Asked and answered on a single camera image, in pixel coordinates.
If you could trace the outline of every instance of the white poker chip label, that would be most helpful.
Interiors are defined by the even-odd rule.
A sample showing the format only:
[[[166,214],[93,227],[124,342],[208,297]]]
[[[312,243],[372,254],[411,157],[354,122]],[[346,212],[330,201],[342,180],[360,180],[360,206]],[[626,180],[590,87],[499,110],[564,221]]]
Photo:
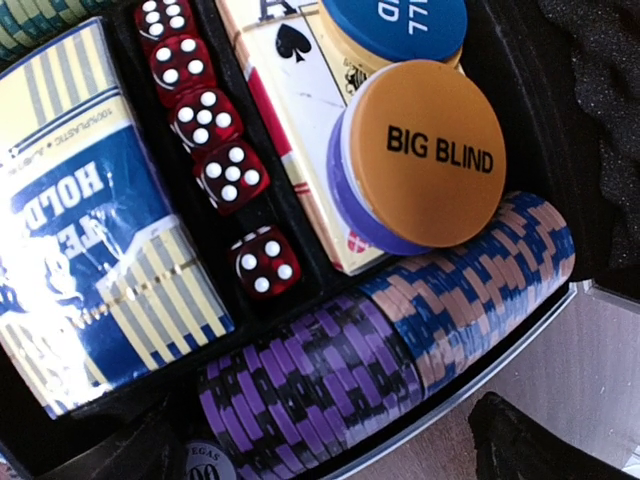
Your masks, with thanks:
[[[187,443],[184,480],[236,480],[236,469],[222,450],[208,442]]]

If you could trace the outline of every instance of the red die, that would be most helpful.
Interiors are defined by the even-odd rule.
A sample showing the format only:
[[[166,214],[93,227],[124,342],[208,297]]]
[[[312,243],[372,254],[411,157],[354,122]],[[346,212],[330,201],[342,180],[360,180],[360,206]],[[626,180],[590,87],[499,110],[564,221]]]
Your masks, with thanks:
[[[173,107],[184,91],[201,85],[215,85],[216,75],[209,52],[193,35],[178,35],[160,42],[153,49],[151,72],[160,101]]]
[[[207,86],[180,97],[171,113],[171,126],[196,161],[244,131],[229,98],[221,90]]]
[[[147,0],[136,8],[135,19],[147,56],[166,38],[185,33],[198,36],[187,0]]]
[[[222,215],[242,208],[269,185],[269,175],[258,155],[240,139],[209,153],[193,173]]]
[[[234,268],[255,299],[280,295],[301,276],[293,249],[277,227],[262,227],[231,247]]]

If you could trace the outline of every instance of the spade symbol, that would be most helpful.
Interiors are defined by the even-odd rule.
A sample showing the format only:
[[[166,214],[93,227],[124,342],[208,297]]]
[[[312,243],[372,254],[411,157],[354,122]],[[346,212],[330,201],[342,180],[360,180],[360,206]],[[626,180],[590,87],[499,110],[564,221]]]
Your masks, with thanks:
[[[296,56],[296,63],[304,61],[301,53],[311,51],[311,43],[304,34],[289,25],[282,24],[276,36],[276,50],[282,58]]]

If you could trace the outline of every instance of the white dot on die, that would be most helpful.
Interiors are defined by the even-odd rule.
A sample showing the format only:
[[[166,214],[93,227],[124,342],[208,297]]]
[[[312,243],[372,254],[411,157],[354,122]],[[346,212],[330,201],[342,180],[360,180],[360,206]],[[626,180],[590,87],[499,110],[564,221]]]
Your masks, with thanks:
[[[169,25],[171,25],[171,28],[173,28],[174,30],[178,30],[179,28],[184,27],[184,24],[186,23],[184,17],[171,17],[171,20],[169,20]]]
[[[178,15],[180,13],[180,5],[171,5],[171,6],[167,7],[165,12],[170,17],[175,17],[176,15]]]
[[[213,92],[204,92],[202,95],[200,95],[200,103],[205,107],[213,106],[217,100],[218,97],[216,97],[216,94]]]
[[[158,5],[153,0],[149,0],[148,2],[144,2],[142,4],[143,12],[153,12]]]
[[[147,23],[156,23],[160,20],[160,14],[158,12],[149,12],[147,16],[144,17],[145,22]]]
[[[220,174],[222,173],[222,167],[220,166],[219,163],[216,162],[211,162],[209,165],[207,165],[207,167],[204,169],[204,173],[207,175],[207,177],[209,178],[218,178],[220,176]]]
[[[170,68],[162,74],[162,80],[165,83],[176,83],[180,75],[175,68]]]
[[[281,280],[289,280],[293,276],[293,268],[286,263],[278,267],[278,278]]]
[[[167,47],[162,47],[156,52],[156,59],[159,62],[166,62],[171,58],[171,50]]]
[[[224,171],[224,176],[230,182],[235,182],[240,178],[240,169],[236,166],[231,166]]]
[[[233,202],[236,198],[238,198],[238,189],[233,185],[225,185],[222,187],[222,198],[227,202]]]
[[[244,174],[244,181],[251,186],[257,185],[260,181],[260,174],[254,169],[247,170]]]
[[[193,141],[198,145],[202,145],[203,143],[207,143],[209,140],[209,132],[207,132],[206,128],[196,128],[196,131],[193,132]]]
[[[191,75],[200,75],[204,71],[204,63],[201,60],[191,60],[187,65]]]
[[[233,163],[240,163],[242,160],[244,160],[244,150],[242,150],[240,147],[233,147],[231,150],[229,150],[229,160],[231,160]]]
[[[196,49],[196,41],[193,38],[185,38],[180,42],[180,50],[185,53],[193,52]]]
[[[253,282],[253,288],[255,288],[258,293],[266,292],[269,290],[269,286],[269,280],[264,277],[258,277],[256,278],[256,281]]]
[[[219,113],[218,115],[216,115],[216,125],[218,125],[220,128],[227,128],[229,125],[231,125],[231,115],[229,115],[227,112]]]
[[[264,251],[270,257],[277,257],[280,253],[280,244],[275,240],[269,240],[264,246]]]
[[[196,116],[196,119],[198,120],[198,123],[200,125],[209,125],[211,123],[211,120],[213,120],[213,113],[211,113],[209,110],[200,110],[198,112],[198,115]]]
[[[240,263],[242,264],[242,268],[244,268],[245,270],[253,270],[258,266],[258,259],[254,255],[247,253],[246,255],[242,256],[242,260],[240,260]]]
[[[154,23],[149,27],[149,35],[152,37],[158,37],[162,35],[162,32],[164,32],[164,27],[161,23]]]
[[[191,107],[182,107],[178,110],[178,120],[182,123],[187,123],[193,120],[193,108]]]

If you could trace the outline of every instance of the poker set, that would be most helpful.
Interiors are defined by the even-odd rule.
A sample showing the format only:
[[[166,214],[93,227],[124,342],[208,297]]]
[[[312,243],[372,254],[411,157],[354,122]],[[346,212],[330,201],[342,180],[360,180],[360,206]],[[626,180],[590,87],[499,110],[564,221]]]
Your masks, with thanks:
[[[548,129],[492,2],[0,6],[0,444],[27,477],[331,475],[599,268],[584,119]]]

